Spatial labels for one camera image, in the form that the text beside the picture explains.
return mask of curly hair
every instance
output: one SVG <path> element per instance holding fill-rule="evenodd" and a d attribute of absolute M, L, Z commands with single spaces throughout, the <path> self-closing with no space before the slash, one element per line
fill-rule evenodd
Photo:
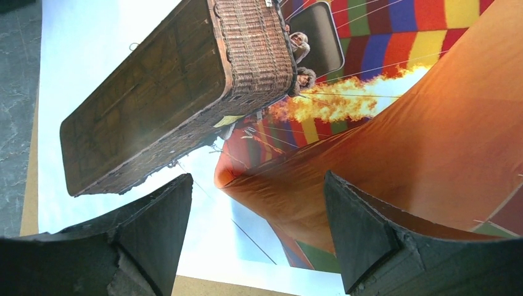
<path fill-rule="evenodd" d="M 309 76 L 309 81 L 307 85 L 301 87 L 301 91 L 306 91 L 307 89 L 311 89 L 316 85 L 316 73 L 305 67 L 298 67 L 298 75 L 307 75 Z"/>
<path fill-rule="evenodd" d="M 294 86 L 292 87 L 292 89 L 287 93 L 289 95 L 289 97 L 298 96 L 300 94 L 300 92 L 306 91 L 307 89 L 311 89 L 314 87 L 314 85 L 316 85 L 316 73 L 313 70 L 305 68 L 305 67 L 299 67 L 297 70 L 298 70 L 298 75 L 306 75 L 309 77 L 309 79 L 308 79 L 307 85 L 305 85 L 305 86 L 301 86 L 300 83 L 298 83 L 298 81 L 296 81 L 296 83 L 294 83 Z"/>

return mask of flame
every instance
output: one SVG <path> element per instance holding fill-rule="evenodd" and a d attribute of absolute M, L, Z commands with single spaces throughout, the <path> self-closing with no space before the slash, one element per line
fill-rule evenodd
<path fill-rule="evenodd" d="M 301 93 L 305 97 L 288 97 L 269 107 L 275 120 L 303 122 L 320 118 L 335 122 L 350 118 L 372 118 L 392 105 L 429 71 L 430 67 L 415 66 L 398 69 L 394 78 L 379 75 L 369 81 L 351 77 L 334 84 L 319 84 Z"/>

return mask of yellow panel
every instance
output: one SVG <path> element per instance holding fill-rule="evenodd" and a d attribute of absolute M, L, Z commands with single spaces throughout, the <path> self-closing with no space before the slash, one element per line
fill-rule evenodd
<path fill-rule="evenodd" d="M 469 28 L 479 18 L 479 0 L 445 0 L 447 28 Z"/>
<path fill-rule="evenodd" d="M 446 35 L 446 30 L 418 32 L 410 51 L 407 68 L 416 65 L 430 67 L 436 64 L 440 58 L 439 52 L 442 50 Z"/>
<path fill-rule="evenodd" d="M 307 140 L 307 144 L 314 143 L 319 141 L 318 132 L 316 130 L 316 125 L 314 124 L 314 118 L 309 118 L 302 122 L 303 134 Z"/>

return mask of blue panel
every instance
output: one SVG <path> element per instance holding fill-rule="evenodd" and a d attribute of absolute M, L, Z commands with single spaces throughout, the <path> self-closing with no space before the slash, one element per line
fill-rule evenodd
<path fill-rule="evenodd" d="M 361 69 L 368 72 L 361 74 L 362 80 L 370 80 L 382 73 L 383 60 L 385 59 L 391 36 L 392 34 L 371 35 L 369 38 L 363 61 L 361 62 Z"/>
<path fill-rule="evenodd" d="M 398 0 L 389 0 L 389 3 L 391 3 L 389 6 L 389 15 L 392 31 L 394 33 L 417 31 L 418 24 L 416 23 L 416 14 L 414 13 L 414 0 L 397 1 Z"/>

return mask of label on basket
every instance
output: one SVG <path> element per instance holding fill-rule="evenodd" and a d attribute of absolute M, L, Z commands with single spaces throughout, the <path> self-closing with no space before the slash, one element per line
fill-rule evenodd
<path fill-rule="evenodd" d="M 221 128 L 222 126 L 232 125 L 237 122 L 238 119 L 243 118 L 244 116 L 224 116 L 217 124 L 214 125 L 215 128 Z"/>

